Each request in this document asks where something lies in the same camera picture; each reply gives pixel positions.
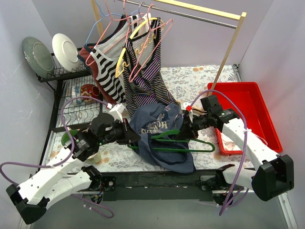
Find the green plastic hanger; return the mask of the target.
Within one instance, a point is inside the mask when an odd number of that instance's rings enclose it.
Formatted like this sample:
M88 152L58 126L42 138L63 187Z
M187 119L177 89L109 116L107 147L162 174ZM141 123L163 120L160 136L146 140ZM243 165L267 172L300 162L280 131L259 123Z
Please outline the green plastic hanger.
M152 149L155 152L177 152L177 153L190 153L190 152L200 152L200 153L210 153L215 151L215 145L210 142L205 142L200 139L190 139L190 140L176 140L175 137L179 133L179 130L167 130L165 132L160 131L148 131L147 134L150 137L150 141L153 145ZM211 149L190 149L189 142L195 141L204 145L208 145Z

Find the navy blue tank top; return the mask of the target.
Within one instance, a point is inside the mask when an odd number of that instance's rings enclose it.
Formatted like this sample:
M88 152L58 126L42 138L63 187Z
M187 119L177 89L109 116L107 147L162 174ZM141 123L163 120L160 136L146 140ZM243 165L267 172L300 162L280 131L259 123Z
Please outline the navy blue tank top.
M146 162L176 173L195 172L193 155L188 142L176 140L183 123L180 106L162 103L139 107L131 118L131 128L141 139L130 148Z

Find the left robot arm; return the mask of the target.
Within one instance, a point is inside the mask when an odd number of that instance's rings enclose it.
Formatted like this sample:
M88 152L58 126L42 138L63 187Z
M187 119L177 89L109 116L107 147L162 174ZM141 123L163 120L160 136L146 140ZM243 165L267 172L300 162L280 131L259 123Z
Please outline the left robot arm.
M115 120L104 113L94 118L65 143L60 152L39 172L21 184L10 185L6 192L24 223L39 220L53 204L85 189L99 190L102 174L84 162L95 155L100 146L116 142L128 145L141 139L127 119Z

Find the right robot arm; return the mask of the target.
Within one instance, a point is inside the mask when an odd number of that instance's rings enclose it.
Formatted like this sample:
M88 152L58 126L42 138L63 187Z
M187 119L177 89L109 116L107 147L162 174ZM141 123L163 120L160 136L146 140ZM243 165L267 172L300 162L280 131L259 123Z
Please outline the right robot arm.
M228 164L218 168L215 176L206 181L210 187L234 188L238 185L251 189L263 201L268 201L294 188L294 162L289 155L279 155L270 149L246 125L246 120L234 109L226 109L219 104L217 96L201 99L205 114L193 115L191 104L183 104L183 124L178 140L192 140L200 130L214 127L230 138L248 157L253 170L242 165Z

